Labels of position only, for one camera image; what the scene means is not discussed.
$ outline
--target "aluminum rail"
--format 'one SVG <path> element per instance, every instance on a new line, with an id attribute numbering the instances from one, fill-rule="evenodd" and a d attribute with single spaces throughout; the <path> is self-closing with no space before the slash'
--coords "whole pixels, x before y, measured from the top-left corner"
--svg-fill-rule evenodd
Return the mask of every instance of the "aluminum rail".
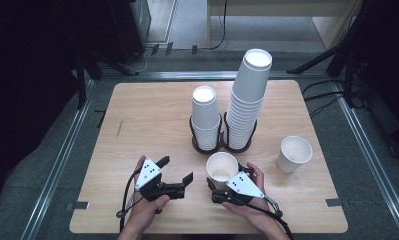
<path id="1" fill-rule="evenodd" d="M 212 81 L 212 80 L 234 80 L 237 75 L 237 71 L 196 71 L 196 72 L 144 72 L 139 75 L 124 76 L 115 70 L 104 69 L 103 73 L 106 78 L 120 79 L 122 81 L 130 82 L 151 82 L 151 81 Z M 269 80 L 272 79 L 292 79 L 292 78 L 327 78 L 324 71 L 316 71 L 298 74 L 287 74 L 285 71 L 271 71 Z"/>
<path id="2" fill-rule="evenodd" d="M 339 83 L 333 83 L 332 85 L 335 91 L 342 90 L 342 86 Z M 399 229 L 399 195 L 390 181 L 389 176 L 386 174 L 382 163 L 377 157 L 377 154 L 375 153 L 370 140 L 365 134 L 354 109 L 349 108 L 348 104 L 343 98 L 339 99 L 339 104 Z"/>
<path id="3" fill-rule="evenodd" d="M 86 93 L 91 95 L 94 89 L 94 82 L 90 80 L 87 85 Z M 50 171 L 50 174 L 46 180 L 43 190 L 40 193 L 39 198 L 35 204 L 34 210 L 27 222 L 24 232 L 22 233 L 21 240 L 35 239 L 40 225 L 43 222 L 43 218 L 49 207 L 50 201 L 52 200 L 53 194 L 62 176 L 62 172 L 65 168 L 68 156 L 71 152 L 72 146 L 74 145 L 75 139 L 80 130 L 81 124 L 86 116 L 87 109 L 90 105 L 90 98 L 87 98 L 84 105 L 77 110 L 71 127 L 65 137 L 64 143 L 56 157 L 55 163 Z"/>

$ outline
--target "wooden tabletop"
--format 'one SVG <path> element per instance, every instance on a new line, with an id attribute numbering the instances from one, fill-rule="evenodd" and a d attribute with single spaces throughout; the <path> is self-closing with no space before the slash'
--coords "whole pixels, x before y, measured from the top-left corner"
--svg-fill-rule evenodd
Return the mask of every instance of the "wooden tabletop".
<path id="1" fill-rule="evenodd" d="M 112 94 L 106 116 L 78 198 L 87 209 L 74 210 L 74 233 L 118 233 L 125 185 L 141 155 L 155 162 L 170 156 L 162 181 L 180 183 L 190 172 L 193 182 L 185 198 L 171 200 L 156 216 L 147 233 L 256 233 L 242 217 L 211 201 L 206 183 L 209 155 L 191 144 L 189 118 L 193 90 L 202 85 L 215 89 L 221 114 L 228 109 L 232 81 L 122 83 Z M 284 137 L 307 139 L 314 155 L 294 173 L 276 165 Z M 348 228 L 342 207 L 328 207 L 337 199 L 314 127 L 297 82 L 268 81 L 266 98 L 250 148 L 233 154 L 246 165 L 256 164 L 265 173 L 265 191 L 284 212 L 283 220 L 294 233 L 342 233 Z"/>

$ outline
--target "human hand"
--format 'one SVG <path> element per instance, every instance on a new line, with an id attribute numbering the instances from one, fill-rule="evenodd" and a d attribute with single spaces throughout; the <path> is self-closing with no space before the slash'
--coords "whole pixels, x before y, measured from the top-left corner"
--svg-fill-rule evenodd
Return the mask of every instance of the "human hand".
<path id="1" fill-rule="evenodd" d="M 136 169 L 139 169 L 145 160 L 146 157 L 144 155 L 141 156 L 137 162 Z M 137 174 L 134 177 L 134 182 L 137 182 L 138 177 Z M 162 195 L 156 200 L 149 202 L 146 199 L 143 199 L 139 191 L 135 191 L 133 204 L 137 204 L 131 209 L 130 217 L 128 218 L 118 239 L 140 239 L 143 232 L 152 224 L 153 219 L 155 218 L 155 210 L 164 208 L 169 200 L 169 196 Z"/>
<path id="2" fill-rule="evenodd" d="M 247 166 L 252 168 L 256 174 L 256 186 L 261 190 L 263 194 L 265 194 L 264 188 L 264 173 L 254 164 L 248 162 Z M 261 208 L 265 211 L 270 211 L 268 206 L 268 202 L 262 198 L 253 198 L 250 202 L 250 205 Z M 277 222 L 268 217 L 265 213 L 257 211 L 247 206 L 238 206 L 229 202 L 223 202 L 222 205 L 228 209 L 229 211 L 239 214 L 246 218 L 249 223 L 256 229 L 258 232 L 268 237 L 269 239 L 289 239 L 288 236 L 284 233 L 282 228 L 277 224 Z"/>

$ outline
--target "stacked cups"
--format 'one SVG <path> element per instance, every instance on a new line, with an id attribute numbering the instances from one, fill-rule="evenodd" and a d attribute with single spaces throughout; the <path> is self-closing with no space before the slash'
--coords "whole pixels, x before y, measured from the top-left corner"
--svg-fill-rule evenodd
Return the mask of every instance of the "stacked cups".
<path id="1" fill-rule="evenodd" d="M 265 98 L 271 64 L 271 55 L 261 49 L 250 49 L 243 57 L 226 116 L 229 131 L 224 133 L 224 142 L 232 149 L 243 149 L 249 141 Z"/>
<path id="2" fill-rule="evenodd" d="M 191 125 L 198 147 L 209 151 L 217 147 L 221 117 L 215 90 L 200 86 L 193 91 Z"/>

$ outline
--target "upright paper cup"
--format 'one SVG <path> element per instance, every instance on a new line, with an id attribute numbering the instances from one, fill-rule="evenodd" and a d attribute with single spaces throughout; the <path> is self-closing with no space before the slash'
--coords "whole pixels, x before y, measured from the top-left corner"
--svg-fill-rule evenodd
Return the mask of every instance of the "upright paper cup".
<path id="1" fill-rule="evenodd" d="M 250 49 L 243 57 L 232 91 L 245 102 L 256 102 L 265 95 L 272 56 L 262 49 Z"/>
<path id="2" fill-rule="evenodd" d="M 236 158 L 230 153 L 217 152 L 209 157 L 206 171 L 216 188 L 226 189 L 226 182 L 236 176 L 239 172 L 239 165 Z"/>
<path id="3" fill-rule="evenodd" d="M 193 91 L 192 121 L 198 128 L 210 129 L 218 124 L 217 95 L 210 86 L 200 86 Z"/>
<path id="4" fill-rule="evenodd" d="M 281 143 L 277 166 L 281 171 L 291 173 L 311 158 L 311 145 L 301 137 L 289 136 Z"/>

